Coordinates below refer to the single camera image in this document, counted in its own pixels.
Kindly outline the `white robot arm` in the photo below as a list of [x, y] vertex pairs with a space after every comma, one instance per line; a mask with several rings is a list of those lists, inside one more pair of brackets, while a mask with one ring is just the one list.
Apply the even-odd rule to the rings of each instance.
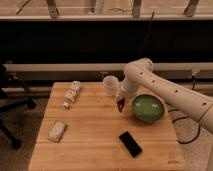
[[118, 111], [121, 112], [139, 87], [144, 86], [213, 134], [213, 98], [157, 76], [153, 73], [153, 66], [148, 58], [125, 65], [125, 78], [116, 95]]

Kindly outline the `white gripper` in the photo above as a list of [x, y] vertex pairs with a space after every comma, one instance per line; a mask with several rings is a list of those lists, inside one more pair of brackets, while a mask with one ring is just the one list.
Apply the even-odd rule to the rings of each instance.
[[132, 93], [125, 89], [123, 86], [121, 86], [118, 89], [117, 95], [115, 96], [115, 102], [118, 102], [120, 99], [125, 98], [124, 107], [128, 105], [130, 102], [130, 98], [132, 97]]

